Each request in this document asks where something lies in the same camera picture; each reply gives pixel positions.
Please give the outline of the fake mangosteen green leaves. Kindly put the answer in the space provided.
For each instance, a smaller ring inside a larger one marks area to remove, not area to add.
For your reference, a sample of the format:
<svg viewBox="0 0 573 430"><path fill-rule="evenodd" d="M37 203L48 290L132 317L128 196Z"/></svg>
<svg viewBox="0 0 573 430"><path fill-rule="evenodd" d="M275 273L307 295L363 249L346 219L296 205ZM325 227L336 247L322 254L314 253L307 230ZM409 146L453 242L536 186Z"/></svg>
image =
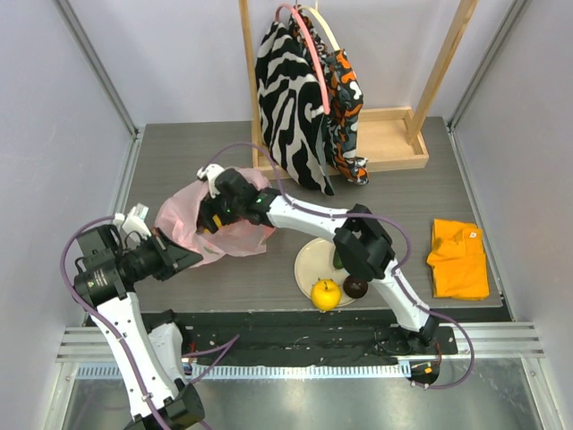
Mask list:
<svg viewBox="0 0 573 430"><path fill-rule="evenodd" d="M353 299L359 299L365 296L369 289L368 282L354 276L348 276L343 282L345 294Z"/></svg>

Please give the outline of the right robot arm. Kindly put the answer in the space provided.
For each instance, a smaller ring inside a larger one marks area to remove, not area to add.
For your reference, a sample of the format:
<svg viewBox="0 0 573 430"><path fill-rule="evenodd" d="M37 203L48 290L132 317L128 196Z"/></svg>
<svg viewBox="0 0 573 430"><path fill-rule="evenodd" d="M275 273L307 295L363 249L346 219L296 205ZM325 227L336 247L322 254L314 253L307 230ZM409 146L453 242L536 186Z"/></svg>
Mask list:
<svg viewBox="0 0 573 430"><path fill-rule="evenodd" d="M299 201L276 188L259 190L238 170L217 164L201 168L197 177L208 186L199 220L209 232L244 220L254 226L288 228L324 239L335 246L351 277L379 291L404 332L409 350L423 354L435 345L439 320L407 281L389 233L367 207L326 208Z"/></svg>

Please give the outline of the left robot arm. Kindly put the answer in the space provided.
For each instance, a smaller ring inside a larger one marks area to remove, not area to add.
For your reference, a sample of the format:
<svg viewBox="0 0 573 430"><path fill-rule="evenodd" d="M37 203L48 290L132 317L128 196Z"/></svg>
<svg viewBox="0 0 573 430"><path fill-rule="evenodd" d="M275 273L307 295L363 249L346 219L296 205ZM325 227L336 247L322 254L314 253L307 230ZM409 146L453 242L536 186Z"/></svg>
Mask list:
<svg viewBox="0 0 573 430"><path fill-rule="evenodd" d="M153 228L133 249L116 226L91 228L77 238L82 258L73 290L92 309L124 381L130 429L188 429L205 418L198 392L184 376L182 357L191 336L166 310L157 322L141 317L135 285L152 277L168 280L201 261L200 254Z"/></svg>

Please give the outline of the fake yellow pear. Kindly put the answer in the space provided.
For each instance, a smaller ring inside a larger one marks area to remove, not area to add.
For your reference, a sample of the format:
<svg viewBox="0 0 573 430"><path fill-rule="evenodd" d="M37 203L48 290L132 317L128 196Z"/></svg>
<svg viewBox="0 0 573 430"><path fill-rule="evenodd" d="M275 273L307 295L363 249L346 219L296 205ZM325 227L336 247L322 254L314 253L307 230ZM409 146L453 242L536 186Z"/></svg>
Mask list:
<svg viewBox="0 0 573 430"><path fill-rule="evenodd" d="M215 231L218 231L219 229L221 229L223 227L223 224L222 224L218 215L212 216L212 224L214 225Z"/></svg>

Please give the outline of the pink plastic bag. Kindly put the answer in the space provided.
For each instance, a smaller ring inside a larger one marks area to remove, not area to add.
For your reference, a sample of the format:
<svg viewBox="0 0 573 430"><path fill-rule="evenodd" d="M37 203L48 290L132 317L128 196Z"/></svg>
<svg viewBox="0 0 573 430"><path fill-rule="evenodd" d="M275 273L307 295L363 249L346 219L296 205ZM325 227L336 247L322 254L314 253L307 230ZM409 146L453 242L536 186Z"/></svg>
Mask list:
<svg viewBox="0 0 573 430"><path fill-rule="evenodd" d="M226 255L247 257L267 252L274 229L255 226L246 219L228 221L228 213L210 208L214 181L224 169L209 164L198 170L197 179L168 198L158 211L154 226L181 247L200 254L200 266Z"/></svg>

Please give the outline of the fake green avocado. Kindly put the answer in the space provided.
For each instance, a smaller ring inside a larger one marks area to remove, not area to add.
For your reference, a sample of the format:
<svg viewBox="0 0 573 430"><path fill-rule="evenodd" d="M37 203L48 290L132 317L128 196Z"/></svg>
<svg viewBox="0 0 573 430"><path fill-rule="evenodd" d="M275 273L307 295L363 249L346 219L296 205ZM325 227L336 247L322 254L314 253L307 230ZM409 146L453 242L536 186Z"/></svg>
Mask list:
<svg viewBox="0 0 573 430"><path fill-rule="evenodd" d="M344 268L344 263L342 263L342 260L337 251L333 253L332 265L336 270L342 270Z"/></svg>

